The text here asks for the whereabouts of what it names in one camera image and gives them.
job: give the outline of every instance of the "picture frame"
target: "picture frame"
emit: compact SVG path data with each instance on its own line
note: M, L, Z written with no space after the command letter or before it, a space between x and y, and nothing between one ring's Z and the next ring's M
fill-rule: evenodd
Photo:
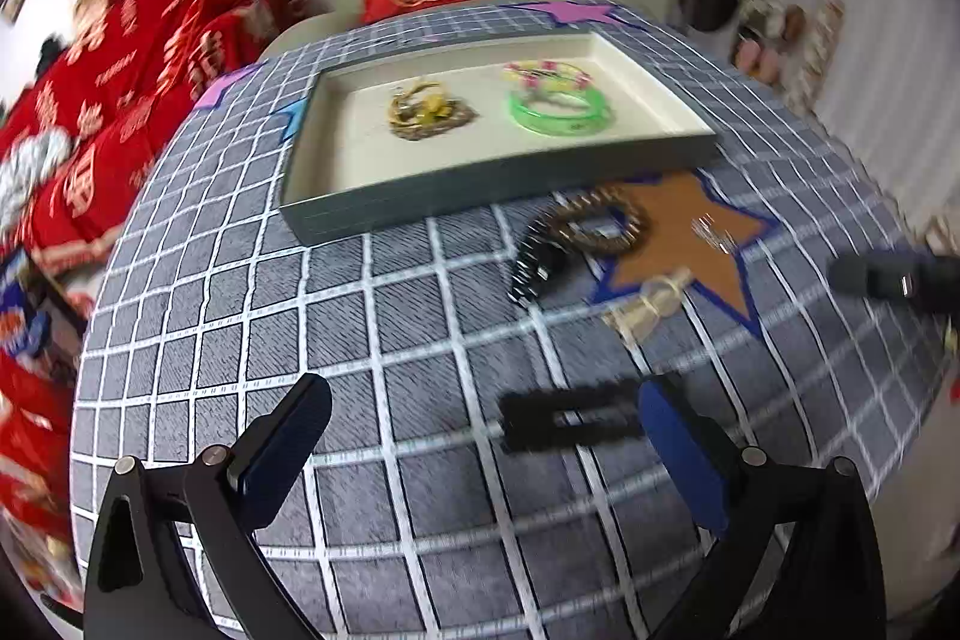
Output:
M20 16L20 11L23 9L23 2L26 0L6 0L3 2L3 6L0 7L0 18L6 20L7 23L13 25L16 23L16 19Z

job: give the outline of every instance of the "white curtain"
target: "white curtain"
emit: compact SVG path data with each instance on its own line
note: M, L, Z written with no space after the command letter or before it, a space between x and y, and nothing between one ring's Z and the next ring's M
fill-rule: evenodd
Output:
M960 201L960 0L842 1L816 114L923 231Z

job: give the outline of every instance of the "table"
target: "table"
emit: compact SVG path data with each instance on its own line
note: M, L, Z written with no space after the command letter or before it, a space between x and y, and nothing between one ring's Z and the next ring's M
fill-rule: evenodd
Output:
M277 212L290 143L275 110L318 73L408 47L553 28L511 6L435 10L311 44L196 110L157 163L109 262L80 369L72 515L85 568L117 456L147 466L232 442L301 372L334 417L264 555L321 632L520 638L642 636L709 540L645 441L504 456L496 398L677 368L707 413L778 461L850 456L871 495L936 389L937 326L824 287L832 250L903 244L898 220L834 143L764 87L629 9L573 23L616 38L721 135L706 172L781 229L744 253L763 329L691 292L628 352L584 303L580 263L538 309L507 300L517 238L552 196L488 205L308 249ZM228 633L199 540L181 540ZM760 603L784 538L748 598Z

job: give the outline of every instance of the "metal bolt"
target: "metal bolt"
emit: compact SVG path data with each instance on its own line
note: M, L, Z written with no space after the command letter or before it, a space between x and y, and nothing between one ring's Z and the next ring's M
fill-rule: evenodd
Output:
M222 464L228 454L229 449L226 445L210 445L210 447L203 449L200 460L208 467L215 467L217 464Z
M752 467L762 467L767 462L767 455L760 448L757 448L755 445L748 445L742 451L740 451L740 457L743 459L744 463L750 464Z
M133 470L133 467L136 467L136 459L133 456L120 456L113 466L113 471L117 475L126 475Z
M856 464L846 456L837 456L831 463L833 469L845 477L853 477L856 475Z

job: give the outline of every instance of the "green bangle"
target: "green bangle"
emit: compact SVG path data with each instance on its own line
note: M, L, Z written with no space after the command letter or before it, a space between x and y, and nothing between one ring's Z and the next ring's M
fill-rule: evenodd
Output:
M582 91L557 91L551 95L569 95L587 105L580 115L546 115L527 106L525 97L510 93L510 114L518 124L549 137L579 137L595 134L610 124L610 111L602 92L594 87Z

